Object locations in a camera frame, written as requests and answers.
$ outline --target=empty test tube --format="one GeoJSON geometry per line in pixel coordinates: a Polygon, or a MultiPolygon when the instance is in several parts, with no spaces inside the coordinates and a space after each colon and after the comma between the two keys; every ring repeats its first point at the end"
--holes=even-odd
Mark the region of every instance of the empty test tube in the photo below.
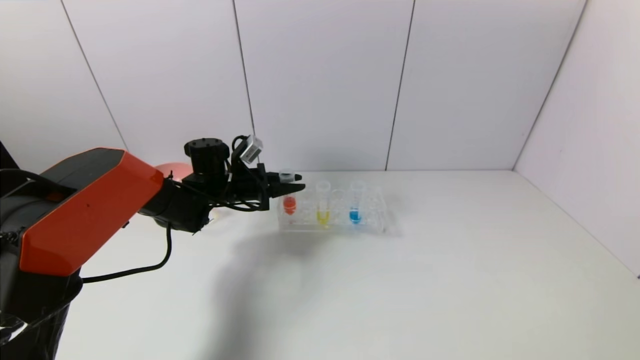
{"type": "Polygon", "coordinates": [[[364,191],[367,189],[367,184],[364,181],[351,182],[351,209],[349,210],[349,219],[354,224],[359,224],[362,221],[362,198],[364,197],[364,191]]]}
{"type": "Polygon", "coordinates": [[[328,181],[318,181],[316,184],[316,202],[318,224],[326,225],[329,222],[329,198],[331,196],[331,184],[328,181]]]}

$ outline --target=yellow liquid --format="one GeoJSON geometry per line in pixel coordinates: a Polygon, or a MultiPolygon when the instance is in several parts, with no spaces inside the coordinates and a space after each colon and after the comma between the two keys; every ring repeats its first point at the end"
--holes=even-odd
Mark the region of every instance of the yellow liquid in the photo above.
{"type": "Polygon", "coordinates": [[[326,225],[329,222],[329,211],[317,212],[318,224],[326,225]]]}

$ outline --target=test tube with yellow liquid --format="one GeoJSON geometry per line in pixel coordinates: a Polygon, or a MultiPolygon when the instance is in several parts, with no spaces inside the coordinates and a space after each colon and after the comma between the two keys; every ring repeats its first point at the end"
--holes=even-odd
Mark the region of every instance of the test tube with yellow liquid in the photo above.
{"type": "Polygon", "coordinates": [[[316,203],[317,203],[317,219],[318,224],[326,225],[329,223],[330,207],[329,198],[331,197],[331,183],[328,181],[318,181],[316,183],[316,203]]]}

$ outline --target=white backdrop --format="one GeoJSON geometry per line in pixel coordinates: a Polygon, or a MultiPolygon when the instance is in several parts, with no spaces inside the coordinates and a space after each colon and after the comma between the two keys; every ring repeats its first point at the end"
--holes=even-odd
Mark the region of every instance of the white backdrop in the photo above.
{"type": "MultiPolygon", "coordinates": [[[[124,143],[147,162],[188,161],[193,138],[251,133],[253,112],[270,169],[436,170],[513,166],[584,0],[63,2],[124,143]]],[[[48,143],[18,162],[123,146],[61,3],[0,6],[20,11],[0,25],[12,49],[0,136],[12,153],[48,143]],[[34,16],[57,32],[28,26],[34,16]],[[53,106],[60,98],[72,100],[53,106]]]]}
{"type": "Polygon", "coordinates": [[[590,0],[516,171],[640,275],[640,2],[590,0]]]}
{"type": "Polygon", "coordinates": [[[200,137],[253,132],[231,0],[64,0],[129,150],[189,161],[200,137]]]}
{"type": "Polygon", "coordinates": [[[388,169],[512,169],[583,6],[417,1],[388,169]]]}
{"type": "Polygon", "coordinates": [[[260,157],[384,170],[411,0],[236,0],[260,157]]]}
{"type": "Polygon", "coordinates": [[[0,140],[34,172],[124,147],[57,0],[0,1],[0,140]]]}

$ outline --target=blue liquid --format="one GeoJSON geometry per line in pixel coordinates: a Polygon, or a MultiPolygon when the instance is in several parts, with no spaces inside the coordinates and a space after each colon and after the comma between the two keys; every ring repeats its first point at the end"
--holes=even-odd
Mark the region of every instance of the blue liquid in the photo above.
{"type": "Polygon", "coordinates": [[[360,223],[362,217],[360,216],[360,212],[358,211],[358,209],[351,209],[351,211],[349,211],[349,219],[354,224],[360,223]]]}

